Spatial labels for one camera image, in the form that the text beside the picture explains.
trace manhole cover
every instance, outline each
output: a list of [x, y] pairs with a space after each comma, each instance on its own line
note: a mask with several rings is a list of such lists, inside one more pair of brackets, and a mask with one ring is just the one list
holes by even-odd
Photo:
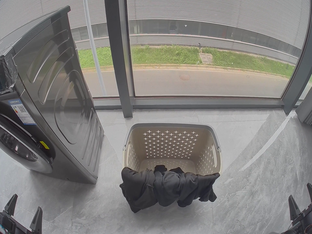
[[186, 75], [186, 74], [183, 74], [183, 75], [180, 75], [180, 79], [181, 80], [189, 80], [190, 79], [190, 76]]

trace pole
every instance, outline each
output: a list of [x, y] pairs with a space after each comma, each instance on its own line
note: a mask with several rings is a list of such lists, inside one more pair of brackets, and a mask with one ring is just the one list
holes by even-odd
[[83, 6], [85, 8], [85, 19], [87, 21], [88, 35], [89, 35], [89, 40], [90, 40], [90, 45], [91, 45], [94, 63], [96, 65], [96, 72], [97, 72], [97, 75], [99, 78], [99, 84], [101, 85], [103, 96], [107, 96], [107, 92], [106, 92], [104, 81], [103, 81], [103, 76], [101, 73], [101, 68], [99, 67], [99, 59], [97, 58], [97, 54], [96, 54], [96, 46], [94, 44], [94, 39], [93, 39], [93, 33], [92, 33], [92, 28], [91, 28], [91, 22], [90, 22], [88, 1], [87, 0], [83, 0]]

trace beige plastic laundry basket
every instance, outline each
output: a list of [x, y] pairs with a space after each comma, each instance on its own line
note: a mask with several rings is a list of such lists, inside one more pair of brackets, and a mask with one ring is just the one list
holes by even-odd
[[184, 172], [222, 172], [222, 154], [215, 131], [208, 125], [140, 123], [129, 130], [123, 149], [123, 166], [136, 171], [165, 165]]

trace yellow warning sticker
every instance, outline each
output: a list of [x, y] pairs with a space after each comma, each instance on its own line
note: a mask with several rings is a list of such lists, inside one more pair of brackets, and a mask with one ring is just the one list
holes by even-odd
[[50, 148], [46, 145], [46, 143], [44, 143], [43, 141], [40, 141], [40, 143], [44, 146], [45, 149], [50, 149]]

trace qr code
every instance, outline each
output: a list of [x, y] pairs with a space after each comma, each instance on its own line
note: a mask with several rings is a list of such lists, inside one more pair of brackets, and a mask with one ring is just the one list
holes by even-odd
[[21, 111], [21, 113], [27, 113], [24, 106], [18, 106], [18, 109]]

